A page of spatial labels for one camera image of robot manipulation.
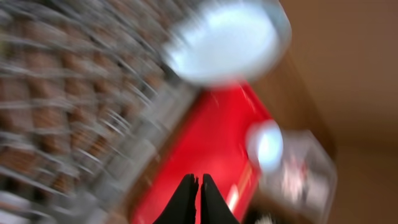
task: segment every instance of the white round object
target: white round object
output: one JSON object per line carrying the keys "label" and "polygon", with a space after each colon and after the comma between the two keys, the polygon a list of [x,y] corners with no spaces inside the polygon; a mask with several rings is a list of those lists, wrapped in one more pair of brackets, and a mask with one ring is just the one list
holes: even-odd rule
{"label": "white round object", "polygon": [[281,163],[284,151],[282,133],[275,121],[266,121],[248,132],[249,159],[264,173],[275,171]]}
{"label": "white round object", "polygon": [[261,3],[204,8],[199,23],[177,28],[184,43],[165,47],[166,64],[182,79],[219,85],[260,75],[275,64],[282,48]]}

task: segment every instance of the clear plastic container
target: clear plastic container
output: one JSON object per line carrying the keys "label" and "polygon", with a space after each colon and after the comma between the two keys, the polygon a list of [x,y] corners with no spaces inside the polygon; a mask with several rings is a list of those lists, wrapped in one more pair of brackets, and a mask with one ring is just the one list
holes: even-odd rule
{"label": "clear plastic container", "polygon": [[310,131],[280,130],[274,121],[248,132],[251,162],[262,170],[259,188],[313,223],[326,223],[337,173],[328,154]]}

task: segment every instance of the red tray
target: red tray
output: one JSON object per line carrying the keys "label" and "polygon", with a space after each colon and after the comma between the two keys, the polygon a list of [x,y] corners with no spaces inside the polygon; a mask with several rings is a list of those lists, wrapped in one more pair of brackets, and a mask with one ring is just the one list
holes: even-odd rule
{"label": "red tray", "polygon": [[[200,185],[203,174],[210,174],[241,221],[259,178],[259,171],[246,154],[246,131],[250,125],[267,119],[271,119],[270,114],[248,84],[202,93],[131,222],[153,223],[185,174],[198,176]],[[200,223],[200,190],[195,205],[196,223]]]}

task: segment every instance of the metal rack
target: metal rack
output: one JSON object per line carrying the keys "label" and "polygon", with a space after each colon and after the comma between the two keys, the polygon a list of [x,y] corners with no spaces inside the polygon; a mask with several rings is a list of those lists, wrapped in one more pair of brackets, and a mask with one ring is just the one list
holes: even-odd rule
{"label": "metal rack", "polygon": [[123,196],[197,89],[159,58],[180,16],[140,28],[111,1],[51,2],[0,2],[0,190],[84,223]]}

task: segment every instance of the red object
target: red object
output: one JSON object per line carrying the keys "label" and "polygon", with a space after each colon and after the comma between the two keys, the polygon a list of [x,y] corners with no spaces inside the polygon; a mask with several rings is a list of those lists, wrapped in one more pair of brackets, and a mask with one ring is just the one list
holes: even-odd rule
{"label": "red object", "polygon": [[[132,223],[152,224],[185,174],[198,176],[200,185],[203,174],[210,174],[227,204],[232,204],[235,192],[238,197],[230,209],[241,221],[259,178],[259,171],[246,154],[246,131],[250,125],[270,118],[248,84],[202,93],[170,157],[132,216]],[[195,205],[196,223],[200,223],[200,190]]]}

